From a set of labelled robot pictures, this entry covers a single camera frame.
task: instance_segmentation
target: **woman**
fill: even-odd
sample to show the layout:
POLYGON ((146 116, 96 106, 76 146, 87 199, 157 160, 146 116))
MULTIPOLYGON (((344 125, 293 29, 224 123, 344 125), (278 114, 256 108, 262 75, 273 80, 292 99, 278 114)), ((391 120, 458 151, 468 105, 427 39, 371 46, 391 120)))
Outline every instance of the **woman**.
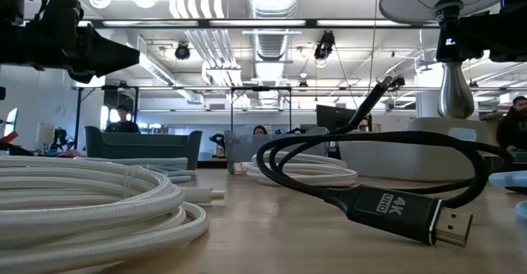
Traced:
POLYGON ((512 100, 511 109, 497 128, 496 139, 508 151, 527 150, 527 98, 512 100))
POLYGON ((265 135, 267 134, 267 130, 265 130, 265 127, 262 125, 258 125, 254 127, 253 135, 265 135))

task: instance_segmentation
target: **cable connector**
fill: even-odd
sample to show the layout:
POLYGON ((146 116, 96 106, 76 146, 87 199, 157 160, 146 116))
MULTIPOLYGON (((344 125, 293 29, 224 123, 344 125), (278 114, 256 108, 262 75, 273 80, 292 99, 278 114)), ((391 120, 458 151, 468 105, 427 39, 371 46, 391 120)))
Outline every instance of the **cable connector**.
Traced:
POLYGON ((430 245, 440 240, 464 247, 473 217, 443 207, 439 198, 364 185, 329 188, 324 200, 344 211, 350 221, 430 245))

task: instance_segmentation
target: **desk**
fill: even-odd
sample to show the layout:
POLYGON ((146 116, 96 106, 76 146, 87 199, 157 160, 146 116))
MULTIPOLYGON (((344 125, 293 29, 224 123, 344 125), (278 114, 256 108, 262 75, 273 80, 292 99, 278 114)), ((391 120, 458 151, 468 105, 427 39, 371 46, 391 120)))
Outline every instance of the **desk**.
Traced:
MULTIPOLYGON (((400 188, 417 183, 361 179, 400 188)), ((185 247, 135 258, 105 273, 146 274, 514 274, 527 273, 527 225, 514 206, 526 196, 487 187, 463 207, 474 214, 467 248, 426 246, 348 221, 336 207, 226 170, 198 170, 200 187, 226 188, 210 206, 209 231, 185 247)))

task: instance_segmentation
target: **person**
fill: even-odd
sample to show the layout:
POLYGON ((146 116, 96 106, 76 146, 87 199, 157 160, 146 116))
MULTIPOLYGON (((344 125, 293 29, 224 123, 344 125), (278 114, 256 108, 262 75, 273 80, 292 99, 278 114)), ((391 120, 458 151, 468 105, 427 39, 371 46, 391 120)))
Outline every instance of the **person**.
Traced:
POLYGON ((120 104, 117 106, 117 114, 119 115, 119 121, 110 123, 106 127, 106 132, 126 132, 126 133, 139 133, 139 127, 136 123, 128 121, 126 116, 130 113, 128 106, 120 104))
POLYGON ((256 127, 254 127, 253 134, 254 135, 265 135, 265 134, 267 134, 267 130, 265 130, 264 126, 258 125, 256 127))
POLYGON ((496 139, 508 151, 527 150, 527 98, 512 100, 511 109, 497 128, 496 139))

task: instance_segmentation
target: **wooden table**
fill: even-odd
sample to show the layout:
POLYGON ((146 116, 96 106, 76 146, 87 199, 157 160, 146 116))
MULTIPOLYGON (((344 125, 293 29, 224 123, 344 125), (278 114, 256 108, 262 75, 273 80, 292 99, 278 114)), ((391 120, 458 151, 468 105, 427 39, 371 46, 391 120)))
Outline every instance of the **wooden table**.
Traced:
MULTIPOLYGON (((229 193, 226 206, 207 207, 208 232, 191 244, 135 258, 107 273, 527 273, 527 225, 514 212, 527 196, 501 188, 487 187, 462 208, 474 214, 474 222, 469 244, 458 248, 426 246, 352 223, 317 198, 263 186, 244 175, 199 170, 197 177, 194 184, 199 187, 229 193)), ((361 182, 392 188, 418 185, 361 182)))

